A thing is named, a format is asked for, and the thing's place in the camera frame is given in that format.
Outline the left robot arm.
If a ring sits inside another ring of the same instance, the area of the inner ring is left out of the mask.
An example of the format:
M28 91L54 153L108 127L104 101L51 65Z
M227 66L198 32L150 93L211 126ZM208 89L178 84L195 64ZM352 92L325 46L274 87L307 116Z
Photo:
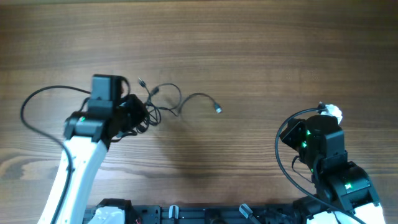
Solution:
M65 121L60 165L39 223L81 223L93 182L112 140L128 134L148 116L134 94L123 94L128 81L117 75L94 75L86 111Z

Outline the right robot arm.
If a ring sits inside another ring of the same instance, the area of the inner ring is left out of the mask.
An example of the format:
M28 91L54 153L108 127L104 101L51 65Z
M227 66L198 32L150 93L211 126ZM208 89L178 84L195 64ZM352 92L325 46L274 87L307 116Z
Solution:
M334 116L288 118L277 132L298 152L311 174L315 194L293 203L301 223L384 223L383 209L366 171L348 160L344 131Z

